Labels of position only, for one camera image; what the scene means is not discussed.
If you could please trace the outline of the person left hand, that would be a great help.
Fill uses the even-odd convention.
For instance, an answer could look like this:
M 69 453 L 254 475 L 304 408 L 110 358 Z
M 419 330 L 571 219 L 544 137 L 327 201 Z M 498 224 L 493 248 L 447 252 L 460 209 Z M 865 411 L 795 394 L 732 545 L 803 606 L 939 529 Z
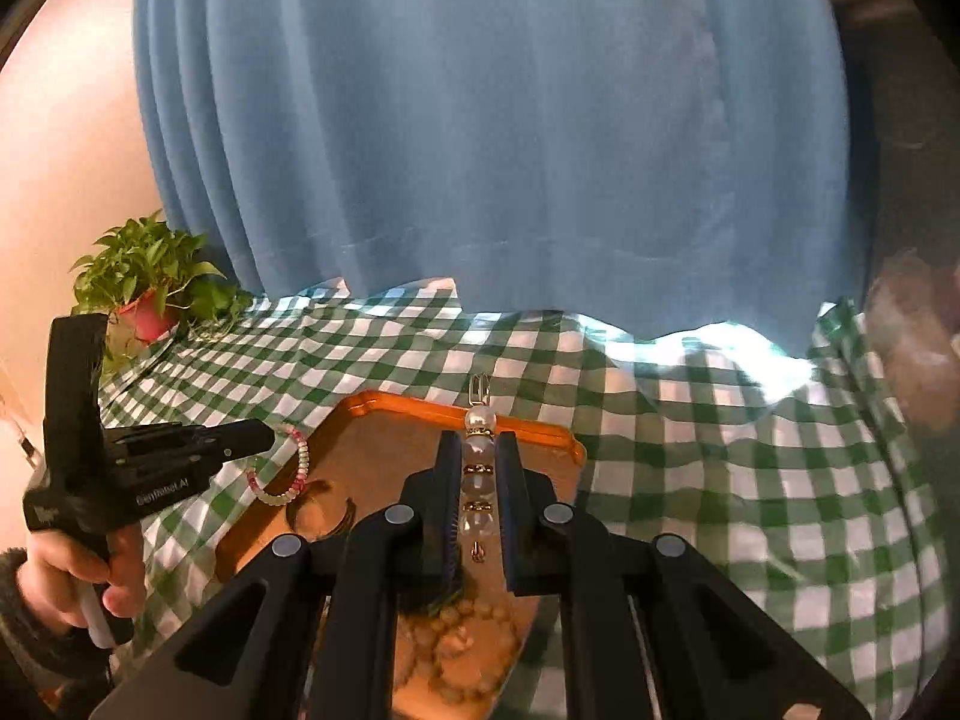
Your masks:
M 116 617 L 137 617 L 145 603 L 143 535 L 138 523 L 107 535 L 103 559 L 62 532 L 30 533 L 16 587 L 32 616 L 55 635 L 84 628 L 73 582 L 105 583 L 103 603 Z

